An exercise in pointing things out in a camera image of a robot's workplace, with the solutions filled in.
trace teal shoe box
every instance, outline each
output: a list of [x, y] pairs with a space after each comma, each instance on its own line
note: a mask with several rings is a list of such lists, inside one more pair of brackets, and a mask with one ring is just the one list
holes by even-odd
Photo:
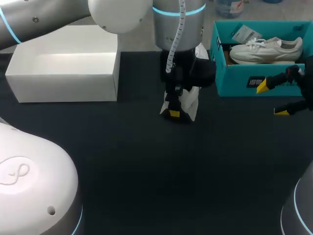
[[[227, 65], [223, 45], [234, 45], [232, 39], [240, 25], [262, 34], [263, 39], [278, 37], [285, 41], [303, 39], [303, 58], [313, 55], [313, 23], [290, 21], [218, 21], [214, 23], [210, 57], [216, 62], [216, 86], [220, 96], [301, 96], [296, 84], [283, 84], [261, 94], [256, 93], [257, 84], [262, 80], [253, 77], [268, 77], [285, 72], [291, 65]], [[304, 71], [304, 64], [298, 64]]]

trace white paper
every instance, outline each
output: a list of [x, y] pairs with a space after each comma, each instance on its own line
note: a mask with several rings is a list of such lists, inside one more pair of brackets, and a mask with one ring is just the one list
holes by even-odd
[[241, 44], [246, 44], [249, 40], [256, 38], [260, 39], [262, 38], [262, 35], [253, 29], [243, 25], [237, 33], [233, 36], [233, 40], [237, 41]]

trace blue led ring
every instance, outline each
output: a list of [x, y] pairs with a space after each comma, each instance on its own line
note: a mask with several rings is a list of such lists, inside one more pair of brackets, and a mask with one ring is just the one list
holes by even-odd
[[[176, 12], [161, 11], [161, 10], [155, 8], [155, 7], [152, 7], [152, 9], [153, 9], [155, 12], [157, 12], [157, 13], [159, 13], [159, 14], [161, 14], [161, 15], [164, 15], [164, 16], [176, 16], [176, 17], [179, 17], [179, 16], [180, 16], [180, 13], [179, 13], [179, 12], [176, 13]], [[205, 4], [204, 4], [202, 7], [200, 7], [199, 9], [197, 9], [197, 10], [193, 10], [193, 11], [188, 11], [188, 12], [186, 12], [186, 16], [195, 15], [195, 14], [197, 14], [197, 13], [203, 11], [204, 9], [205, 9]]]
[[13, 30], [11, 29], [11, 27], [10, 27], [8, 21], [7, 21], [6, 18], [5, 18], [5, 15], [4, 15], [4, 13], [3, 13], [1, 7], [0, 7], [0, 16], [1, 16], [1, 18], [2, 18], [2, 20], [3, 20], [3, 22], [4, 22], [4, 24], [5, 24], [6, 28], [9, 30], [10, 34], [12, 35], [12, 37], [15, 39], [15, 41], [16, 41], [17, 43], [22, 43], [22, 42], [18, 39], [18, 37], [15, 35], [15, 33], [13, 32]]
[[295, 212], [297, 213], [298, 218], [299, 218], [301, 224], [303, 225], [303, 227], [306, 229], [306, 231], [307, 231], [310, 235], [313, 235], [313, 233], [310, 231], [310, 229], [308, 228], [308, 226], [304, 223], [303, 219], [301, 218], [300, 213], [299, 213], [299, 210], [298, 210], [298, 207], [297, 207], [297, 204], [296, 204], [296, 201], [295, 201], [295, 192], [297, 191], [297, 187], [298, 187], [298, 184], [299, 184], [300, 180], [298, 181], [298, 183], [297, 183], [297, 185], [295, 186], [295, 189], [294, 189], [294, 194], [293, 194], [294, 208], [295, 208]]
[[76, 225], [76, 228], [75, 228], [75, 230], [73, 231], [72, 235], [75, 235], [75, 233], [76, 233], [76, 231], [77, 231], [77, 229], [78, 229], [78, 227], [79, 227], [79, 225], [80, 225], [80, 223], [81, 223], [81, 221], [82, 221], [82, 217], [83, 217], [83, 206], [82, 206], [82, 212], [80, 213], [79, 221], [78, 221], [78, 223], [77, 223], [77, 225]]

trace black table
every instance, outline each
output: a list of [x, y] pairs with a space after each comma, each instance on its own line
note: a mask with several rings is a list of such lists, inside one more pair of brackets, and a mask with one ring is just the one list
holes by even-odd
[[165, 121], [158, 56], [122, 54], [118, 102], [19, 104], [1, 76], [0, 117], [72, 157], [87, 235], [280, 235], [312, 160], [313, 115], [273, 115], [298, 98], [220, 98], [212, 86], [195, 123]]

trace white box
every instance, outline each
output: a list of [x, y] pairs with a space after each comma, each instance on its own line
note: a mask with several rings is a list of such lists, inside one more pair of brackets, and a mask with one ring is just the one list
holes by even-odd
[[116, 101], [117, 35], [66, 26], [17, 46], [6, 79], [20, 103]]

